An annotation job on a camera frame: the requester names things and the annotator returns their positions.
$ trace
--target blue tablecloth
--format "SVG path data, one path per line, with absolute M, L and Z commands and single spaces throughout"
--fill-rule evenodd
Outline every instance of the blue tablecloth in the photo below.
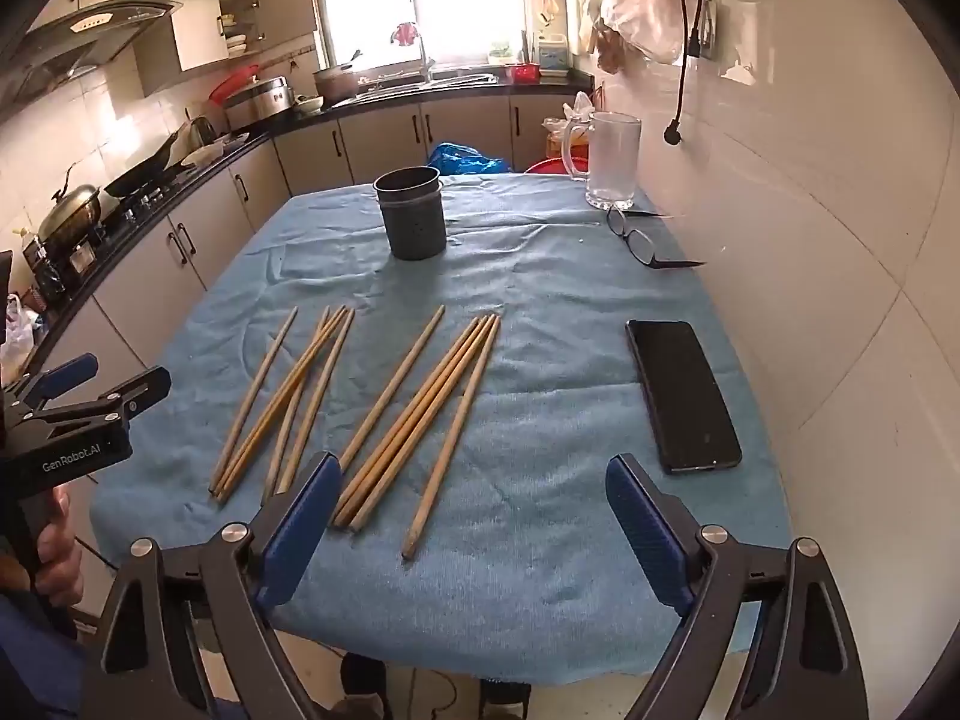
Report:
M 416 561 L 400 543 L 454 402 L 363 533 L 327 533 L 275 624 L 359 653 L 478 677 L 566 683 L 643 673 L 678 619 L 656 603 L 604 498 L 604 470 L 637 456 L 700 521 L 741 541 L 786 546 L 784 493 L 757 404 L 693 271 L 650 271 L 584 202 L 584 187 L 536 175 L 445 178 L 449 246 L 419 263 L 390 256 L 370 186 L 300 196 L 260 230 L 166 350 L 170 396 L 133 423 L 133 457 L 100 473 L 92 521 L 114 560 L 150 535 L 206 541 L 259 506 L 268 442 L 226 507 L 206 492 L 237 404 L 290 307 L 299 317 L 253 415 L 313 333 L 325 305 L 357 317 L 308 453 L 340 452 L 440 303 L 443 322 L 373 442 L 470 317 L 503 325 Z M 640 220 L 661 254 L 659 220 Z M 685 319 L 717 376 L 743 447 L 736 469 L 659 469 L 628 319 Z M 352 466 L 359 467 L 365 453 Z M 749 646 L 751 615 L 734 644 Z

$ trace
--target range hood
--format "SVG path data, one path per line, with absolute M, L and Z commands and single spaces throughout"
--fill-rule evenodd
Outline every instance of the range hood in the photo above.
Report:
M 28 32 L 0 74 L 0 122 L 106 65 L 154 20 L 176 7 L 165 0 L 108 2 Z

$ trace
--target wooden chopstick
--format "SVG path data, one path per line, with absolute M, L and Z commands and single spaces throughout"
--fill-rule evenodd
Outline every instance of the wooden chopstick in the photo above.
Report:
M 304 354 L 301 354 L 299 360 L 296 361 L 296 365 L 294 365 L 291 371 L 287 374 L 287 378 L 283 380 L 280 388 L 270 399 L 267 407 L 263 410 L 262 415 L 260 415 L 260 418 L 257 420 L 256 425 L 253 426 L 253 429 L 247 435 L 247 439 L 243 442 L 243 445 L 237 451 L 236 455 L 234 455 L 229 471 L 224 474 L 224 479 L 220 483 L 219 490 L 217 491 L 217 497 L 221 503 L 226 501 L 227 498 L 229 498 L 229 496 L 233 493 L 233 490 L 240 481 L 240 478 L 247 470 L 247 466 L 250 463 L 251 457 L 253 456 L 253 450 L 256 449 L 258 443 L 266 434 L 267 429 L 270 428 L 272 419 L 283 407 L 283 404 L 287 402 L 287 399 L 293 393 L 294 389 L 296 389 L 296 384 L 299 383 L 301 375 L 304 375 L 304 372 L 306 372 L 307 367 L 309 367 L 311 362 L 313 362 L 313 359 L 317 356 L 320 348 L 322 348 L 323 345 L 329 341 L 330 337 L 333 335 L 333 332 L 337 329 L 337 325 L 340 323 L 340 320 L 344 317 L 346 312 L 347 307 L 341 306 L 333 314 L 333 317 L 330 317 L 329 322 L 323 326 L 323 331 L 320 332 L 320 335 L 317 337 L 317 339 L 310 344 L 306 351 L 304 351 Z
M 290 329 L 290 325 L 294 323 L 294 318 L 296 317 L 296 311 L 298 308 L 294 306 L 290 310 L 290 314 L 286 319 L 286 322 L 283 322 L 280 327 L 280 331 L 277 332 L 277 337 L 274 338 L 274 342 L 270 345 L 270 348 L 267 350 L 267 353 L 263 357 L 263 362 L 260 363 L 259 370 L 256 372 L 256 376 L 253 377 L 253 381 L 250 384 L 250 387 L 247 389 L 247 394 L 243 399 L 243 402 L 240 404 L 240 408 L 237 410 L 236 417 L 233 419 L 233 424 L 230 425 L 230 432 L 227 434 L 227 440 L 224 442 L 224 448 L 220 452 L 219 460 L 217 460 L 217 466 L 213 469 L 213 474 L 210 477 L 210 493 L 213 493 L 213 490 L 220 483 L 221 478 L 224 475 L 224 471 L 227 469 L 227 464 L 230 462 L 230 458 L 233 455 L 233 447 L 236 446 L 237 440 L 240 437 L 240 432 L 243 430 L 243 423 L 247 421 L 248 415 L 250 415 L 250 410 L 253 408 L 253 401 L 256 400 L 256 396 L 260 391 L 261 386 L 263 386 L 264 379 L 267 378 L 267 373 L 270 371 L 270 366 L 274 362 L 274 358 L 277 357 L 277 352 L 280 351 L 280 346 L 283 346 L 283 340 L 287 336 L 287 331 Z
M 464 329 L 464 332 L 460 333 L 460 336 L 456 341 L 453 341 L 453 345 L 450 346 L 448 351 L 446 351 L 443 359 L 438 362 L 436 367 L 434 367 L 434 370 L 432 370 L 430 375 L 427 376 L 424 384 L 421 385 L 421 388 L 418 389 L 416 394 L 410 399 L 410 402 L 397 418 L 397 421 L 395 421 L 390 427 L 390 430 L 387 430 L 387 435 L 382 437 L 378 445 L 376 445 L 376 449 L 373 450 L 371 455 L 367 458 L 366 463 L 360 467 L 360 470 L 357 472 L 357 474 L 352 478 L 352 480 L 350 480 L 347 488 L 340 494 L 340 499 L 337 502 L 337 508 L 334 509 L 334 517 L 341 512 L 341 509 L 347 504 L 347 501 L 349 501 L 349 498 L 353 495 L 354 491 L 363 483 L 363 480 L 367 478 L 368 474 L 370 474 L 371 470 L 376 466 L 377 461 L 380 459 L 380 455 L 383 454 L 397 433 L 400 432 L 400 428 L 403 427 L 403 424 L 406 422 L 407 418 L 409 418 L 409 416 L 414 413 L 414 410 L 416 410 L 416 405 L 418 405 L 419 401 L 429 392 L 431 386 L 434 385 L 434 382 L 437 381 L 437 378 L 441 373 L 443 373 L 446 364 L 453 359 L 460 347 L 465 341 L 467 341 L 470 333 L 472 333 L 473 329 L 477 327 L 478 322 L 480 322 L 478 317 L 474 317 L 474 319 L 470 320 L 469 324 L 467 324 L 467 328 Z
M 323 326 L 328 321 L 329 316 L 330 307 L 326 306 L 325 309 L 323 309 L 323 314 L 320 315 L 320 323 L 317 325 L 317 330 L 313 334 L 310 343 L 313 343 L 320 335 L 320 332 L 323 331 Z M 260 500 L 261 506 L 264 506 L 270 496 L 274 494 L 274 488 L 277 484 L 277 474 L 280 472 L 280 463 L 283 460 L 283 451 L 287 447 L 290 429 L 293 427 L 294 419 L 296 418 L 296 409 L 299 407 L 301 397 L 304 396 L 305 389 L 306 374 L 304 373 L 304 376 L 301 376 L 299 380 L 299 384 L 296 385 L 296 389 L 294 389 L 294 394 L 290 396 L 287 413 L 283 415 L 283 423 L 280 425 L 280 433 L 277 435 L 277 443 L 274 445 L 274 456 L 270 459 L 270 467 L 267 469 L 267 481 L 263 485 L 263 497 Z
M 313 389 L 313 394 L 310 396 L 310 402 L 307 404 L 306 413 L 304 414 L 304 421 L 301 423 L 299 432 L 296 434 L 296 441 L 294 442 L 294 448 L 290 452 L 290 457 L 287 458 L 286 466 L 283 466 L 283 474 L 280 476 L 280 481 L 277 483 L 277 494 L 286 493 L 290 489 L 290 485 L 296 477 L 296 470 L 299 468 L 299 461 L 301 457 L 304 456 L 304 450 L 306 449 L 306 442 L 309 440 L 310 431 L 313 429 L 314 420 L 317 418 L 317 412 L 320 410 L 320 402 L 323 401 L 323 396 L 326 394 L 326 388 L 330 384 L 330 377 L 333 375 L 333 367 L 337 365 L 337 359 L 340 357 L 340 350 L 344 347 L 344 341 L 347 339 L 347 332 L 350 329 L 350 323 L 353 322 L 353 317 L 356 315 L 356 309 L 350 309 L 347 311 L 347 317 L 344 318 L 344 323 L 340 326 L 340 333 L 337 336 L 337 341 L 333 344 L 333 348 L 330 350 L 329 356 L 326 358 L 326 362 L 323 364 L 323 371 L 320 372 L 320 379 L 317 381 L 317 386 Z
M 392 481 L 397 478 L 397 474 L 403 469 L 403 466 L 406 464 L 407 459 L 413 454 L 416 445 L 419 443 L 419 440 L 424 436 L 427 429 L 430 427 L 430 424 L 433 422 L 433 419 L 443 408 L 443 404 L 446 403 L 446 399 L 450 396 L 450 392 L 453 392 L 457 382 L 460 381 L 460 377 L 463 376 L 464 371 L 467 370 L 467 366 L 470 364 L 470 361 L 476 356 L 477 352 L 480 351 L 480 347 L 483 346 L 486 337 L 493 328 L 493 324 L 496 322 L 496 315 L 491 314 L 489 317 L 484 319 L 483 323 L 480 325 L 479 332 L 476 337 L 472 340 L 467 348 L 466 352 L 460 360 L 457 362 L 456 367 L 453 368 L 453 371 L 450 372 L 450 375 L 443 382 L 443 386 L 440 388 L 440 391 L 433 400 L 430 402 L 429 407 L 426 412 L 421 415 L 421 418 L 416 423 L 413 432 L 404 442 L 403 446 L 400 448 L 400 451 L 395 454 L 395 456 L 390 460 L 390 466 L 383 472 L 383 475 L 380 477 L 379 481 L 376 483 L 376 487 L 370 492 L 367 496 L 367 499 L 363 502 L 363 506 L 360 507 L 360 511 L 354 515 L 353 519 L 349 523 L 350 531 L 357 533 L 366 525 L 367 520 L 370 519 L 370 515 L 373 513 L 373 510 L 376 508 L 376 505 L 380 502 L 381 498 L 387 493 L 387 490 L 390 488 Z
M 387 436 L 381 440 L 377 451 L 363 465 L 360 473 L 350 480 L 347 489 L 340 496 L 339 508 L 334 512 L 333 524 L 335 526 L 346 526 L 363 505 L 364 499 L 370 493 L 373 485 L 377 483 L 384 469 L 390 464 L 392 457 L 397 454 L 397 450 L 400 449 L 403 442 L 416 427 L 416 422 L 430 408 L 430 403 L 433 402 L 437 392 L 443 387 L 443 382 L 448 379 L 450 373 L 453 372 L 453 368 L 467 353 L 467 348 L 477 337 L 482 325 L 483 322 L 480 319 L 477 319 L 477 322 L 471 322 L 469 326 L 473 329 L 470 330 L 469 334 L 465 338 L 463 336 L 457 338 L 454 346 L 451 346 L 450 351 L 443 356 L 440 365 L 431 373 L 428 380 L 431 382 L 429 388 L 421 388 L 418 391 L 407 408 L 397 418 L 397 422 L 390 429 L 390 433 L 387 433 Z
M 416 509 L 416 514 L 414 515 L 414 520 L 410 525 L 410 530 L 407 531 L 407 536 L 403 541 L 403 548 L 400 550 L 400 555 L 402 555 L 403 560 L 414 559 L 416 546 L 418 546 L 421 534 L 424 532 L 424 526 L 430 517 L 430 512 L 433 511 L 437 494 L 440 492 L 440 484 L 443 483 L 443 476 L 446 474 L 446 469 L 450 465 L 453 450 L 457 447 L 457 440 L 459 440 L 464 428 L 464 423 L 467 421 L 467 414 L 473 403 L 473 396 L 476 394 L 477 386 L 480 385 L 480 380 L 483 378 L 484 370 L 486 370 L 487 367 L 487 360 L 490 358 L 491 349 L 493 349 L 493 340 L 496 338 L 496 331 L 499 329 L 500 317 L 497 317 L 493 321 L 493 327 L 491 327 L 490 333 L 487 335 L 487 340 L 483 344 L 480 359 L 477 360 L 477 364 L 473 367 L 473 372 L 470 375 L 469 382 L 467 382 L 467 389 L 464 391 L 464 396 L 460 399 L 460 405 L 457 407 L 457 413 L 454 415 L 453 424 L 450 425 L 450 429 L 446 433 L 446 438 L 443 440 L 443 448 L 440 450 L 440 455 L 437 457 L 435 466 L 433 466 L 430 479 L 426 483 L 424 497 L 421 498 L 419 507 Z
M 419 353 L 424 350 L 427 341 L 430 340 L 430 336 L 433 334 L 434 329 L 440 323 L 440 318 L 443 317 L 443 311 L 445 306 L 440 306 L 437 309 L 437 312 L 433 314 L 433 319 L 430 319 L 429 324 L 424 328 L 424 331 L 421 333 L 421 336 L 416 339 L 414 346 L 410 347 L 410 351 L 407 352 L 407 356 L 403 358 L 403 362 L 400 363 L 400 367 L 397 368 L 397 372 L 394 373 L 394 376 L 390 381 L 387 382 L 387 386 L 383 389 L 380 394 L 380 397 L 376 399 L 376 403 L 373 404 L 373 408 L 370 410 L 370 413 L 367 414 L 367 417 L 360 423 L 360 427 L 357 428 L 356 433 L 353 434 L 353 438 L 350 439 L 347 448 L 343 451 L 343 454 L 340 456 L 340 469 L 346 471 L 350 463 L 353 462 L 353 458 L 356 457 L 357 452 L 360 451 L 360 447 L 363 446 L 363 442 L 367 440 L 368 435 L 370 435 L 373 425 L 376 425 L 376 420 L 380 418 L 383 410 L 387 408 L 387 405 L 390 403 L 390 399 L 394 396 L 394 393 L 397 391 L 397 388 L 403 382 L 403 379 L 406 377 L 407 373 L 410 372 L 410 368 L 413 367 L 416 358 L 419 357 Z

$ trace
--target black smartphone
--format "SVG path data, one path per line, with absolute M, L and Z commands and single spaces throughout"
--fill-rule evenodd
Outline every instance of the black smartphone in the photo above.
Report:
M 687 322 L 627 322 L 659 459 L 667 473 L 729 469 L 743 453 L 727 404 Z

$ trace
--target eyeglasses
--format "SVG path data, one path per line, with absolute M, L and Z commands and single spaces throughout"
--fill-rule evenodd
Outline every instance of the eyeglasses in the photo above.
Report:
M 631 215 L 638 217 L 657 217 L 662 218 L 661 214 L 655 214 L 651 211 L 633 211 Z M 654 242 L 647 237 L 645 233 L 640 232 L 636 227 L 630 226 L 627 222 L 627 215 L 619 208 L 611 208 L 607 212 L 607 226 L 616 237 L 621 238 L 634 255 L 634 259 L 647 268 L 668 269 L 668 268 L 696 268 L 702 265 L 702 262 L 696 260 L 658 260 L 654 250 Z

